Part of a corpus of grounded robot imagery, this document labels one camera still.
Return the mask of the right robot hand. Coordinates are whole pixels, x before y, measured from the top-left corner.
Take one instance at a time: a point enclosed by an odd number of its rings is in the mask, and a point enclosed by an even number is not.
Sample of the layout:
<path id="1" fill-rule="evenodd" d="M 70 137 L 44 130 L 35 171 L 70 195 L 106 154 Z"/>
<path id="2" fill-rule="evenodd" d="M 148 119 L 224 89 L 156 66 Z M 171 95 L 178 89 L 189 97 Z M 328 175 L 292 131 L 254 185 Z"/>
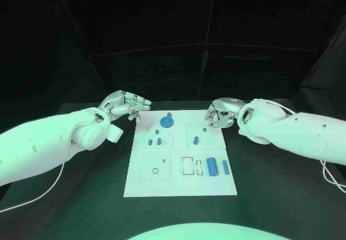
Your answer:
<path id="1" fill-rule="evenodd" d="M 234 125 L 240 110 L 247 103 L 231 97 L 215 99 L 205 114 L 205 120 L 211 128 L 228 128 Z"/>

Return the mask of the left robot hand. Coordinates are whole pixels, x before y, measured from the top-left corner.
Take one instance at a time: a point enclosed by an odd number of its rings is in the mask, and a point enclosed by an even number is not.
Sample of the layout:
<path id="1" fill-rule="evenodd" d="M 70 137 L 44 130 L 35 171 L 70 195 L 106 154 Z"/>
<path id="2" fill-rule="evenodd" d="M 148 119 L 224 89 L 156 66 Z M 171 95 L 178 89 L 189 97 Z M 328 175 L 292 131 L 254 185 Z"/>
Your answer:
<path id="1" fill-rule="evenodd" d="M 129 115 L 129 120 L 140 123 L 140 111 L 152 109 L 152 101 L 129 91 L 117 90 L 104 98 L 99 109 L 107 114 L 111 122 Z"/>

